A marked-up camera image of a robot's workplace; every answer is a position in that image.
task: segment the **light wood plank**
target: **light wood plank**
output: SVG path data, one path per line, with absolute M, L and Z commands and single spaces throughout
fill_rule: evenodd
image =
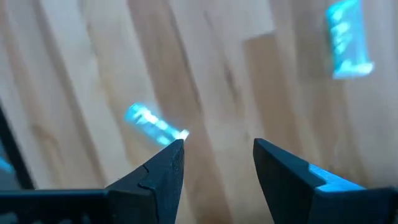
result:
M 78 1 L 40 1 L 42 15 L 64 75 L 92 138 L 106 184 L 133 170 L 114 115 L 109 107 L 105 81 L 100 77 L 92 43 L 80 14 Z
M 176 17 L 167 1 L 130 0 L 129 7 L 161 110 L 171 124 L 190 131 L 184 178 L 193 214 L 198 223 L 231 223 L 214 145 Z
M 3 29 L 0 29 L 0 97 L 1 109 L 5 113 L 14 137 L 20 147 L 21 154 L 34 181 L 35 187 L 41 189 L 51 189 L 58 183 L 53 179 L 49 169 L 49 164 L 43 156 L 40 144 L 35 138 L 30 128 L 30 114 L 26 112 L 23 99 L 20 96 L 16 78 L 12 72 L 7 48 L 4 38 L 4 30 L 7 27 L 7 15 L 5 11 L 5 1 L 0 2 L 0 21 Z
M 262 192 L 251 153 L 251 136 L 262 136 L 263 130 L 256 122 L 257 115 L 246 114 L 247 111 L 257 112 L 257 108 L 252 99 L 245 101 L 245 98 L 252 98 L 251 87 L 248 87 L 251 84 L 237 77 L 239 69 L 244 70 L 245 61 L 237 65 L 241 68 L 237 68 L 229 57 L 232 54 L 243 56 L 241 39 L 234 39 L 235 35 L 230 35 L 228 40 L 221 39 L 223 34 L 218 32 L 221 26 L 215 26 L 220 21 L 212 21 L 210 13 L 200 2 L 173 1 L 172 5 L 233 220 L 237 223 L 256 223 L 264 216 L 269 218 L 269 213 L 264 212 L 267 211 L 264 197 L 258 197 Z M 229 16 L 224 12 L 217 13 L 222 19 Z M 237 49 L 228 52 L 225 49 L 231 50 L 230 46 L 224 43 L 235 44 Z M 248 117 L 250 122 L 256 124 L 254 129 L 257 131 L 250 131 L 246 122 Z
M 38 107 L 31 108 L 37 116 L 31 124 L 32 132 L 43 142 L 42 147 L 49 147 L 46 153 L 55 156 L 54 175 L 61 181 L 61 187 L 99 187 L 100 174 L 92 166 L 85 139 L 79 135 L 61 80 L 47 54 L 32 3 L 8 1 L 7 6 L 14 47 L 20 55 L 20 62 L 15 63 L 25 66 L 25 73 L 16 75 L 33 89 L 34 94 L 25 97 Z
M 397 184 L 397 39 L 394 1 L 363 1 L 372 74 L 345 86 L 350 122 L 370 187 Z
M 141 102 L 154 113 L 159 106 L 125 0 L 81 1 L 85 26 L 98 59 L 109 107 L 129 159 L 137 167 L 161 149 L 124 122 L 126 110 Z

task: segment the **wooden floor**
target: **wooden floor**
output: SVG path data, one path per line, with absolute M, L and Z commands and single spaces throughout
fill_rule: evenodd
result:
M 331 78 L 331 0 L 0 0 L 0 103 L 38 188 L 104 187 L 190 131 L 177 223 L 272 223 L 266 138 L 367 187 L 398 184 L 398 3 L 363 0 L 370 76 Z

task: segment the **glowing blue crystal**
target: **glowing blue crystal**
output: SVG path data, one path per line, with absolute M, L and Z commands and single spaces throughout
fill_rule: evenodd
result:
M 333 49 L 333 78 L 369 75 L 374 69 L 370 61 L 364 31 L 361 0 L 345 0 L 326 12 Z
M 166 123 L 166 121 L 158 118 L 141 103 L 134 103 L 130 106 L 124 120 L 128 124 L 140 129 L 162 146 L 167 146 L 176 139 L 186 140 L 189 135 L 188 130 L 179 131 L 177 128 Z

